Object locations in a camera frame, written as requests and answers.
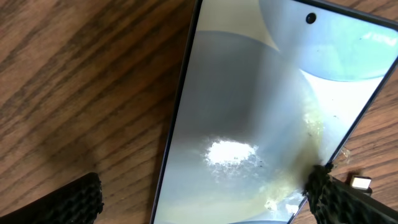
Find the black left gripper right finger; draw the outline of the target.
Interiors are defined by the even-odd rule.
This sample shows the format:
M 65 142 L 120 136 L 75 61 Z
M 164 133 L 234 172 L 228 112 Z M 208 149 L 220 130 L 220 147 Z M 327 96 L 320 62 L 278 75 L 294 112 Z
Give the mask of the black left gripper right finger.
M 397 224 L 397 211 L 332 177 L 333 164 L 315 165 L 304 185 L 310 211 L 318 224 Z

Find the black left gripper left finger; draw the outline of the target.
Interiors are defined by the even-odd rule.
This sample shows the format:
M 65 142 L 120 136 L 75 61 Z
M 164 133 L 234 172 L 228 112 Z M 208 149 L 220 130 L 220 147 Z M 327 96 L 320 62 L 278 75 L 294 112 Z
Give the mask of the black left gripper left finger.
M 103 211 L 99 175 L 90 172 L 1 217 L 1 224 L 93 224 Z

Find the blue Galaxy S24 smartphone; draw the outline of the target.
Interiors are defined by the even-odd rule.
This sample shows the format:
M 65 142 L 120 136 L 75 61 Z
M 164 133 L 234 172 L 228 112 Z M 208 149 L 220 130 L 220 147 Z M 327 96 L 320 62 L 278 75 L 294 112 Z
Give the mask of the blue Galaxy S24 smartphone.
M 291 223 L 397 65 L 397 23 L 326 1 L 195 3 L 151 222 Z

